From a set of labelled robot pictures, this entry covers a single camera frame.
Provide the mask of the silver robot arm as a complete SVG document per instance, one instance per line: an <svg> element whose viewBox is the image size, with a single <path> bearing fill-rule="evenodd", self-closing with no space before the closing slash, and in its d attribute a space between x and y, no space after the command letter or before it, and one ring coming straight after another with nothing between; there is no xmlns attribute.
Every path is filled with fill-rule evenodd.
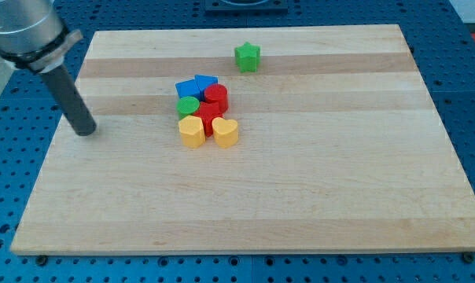
<svg viewBox="0 0 475 283"><path fill-rule="evenodd" d="M80 40L58 15L53 0L0 0L0 57L14 69L53 71Z"/></svg>

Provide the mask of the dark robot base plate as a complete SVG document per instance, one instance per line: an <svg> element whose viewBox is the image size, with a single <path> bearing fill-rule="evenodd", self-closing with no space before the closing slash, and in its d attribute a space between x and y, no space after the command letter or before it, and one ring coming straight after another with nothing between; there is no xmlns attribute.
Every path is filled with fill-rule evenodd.
<svg viewBox="0 0 475 283"><path fill-rule="evenodd" d="M203 0L205 12L286 12L287 0Z"/></svg>

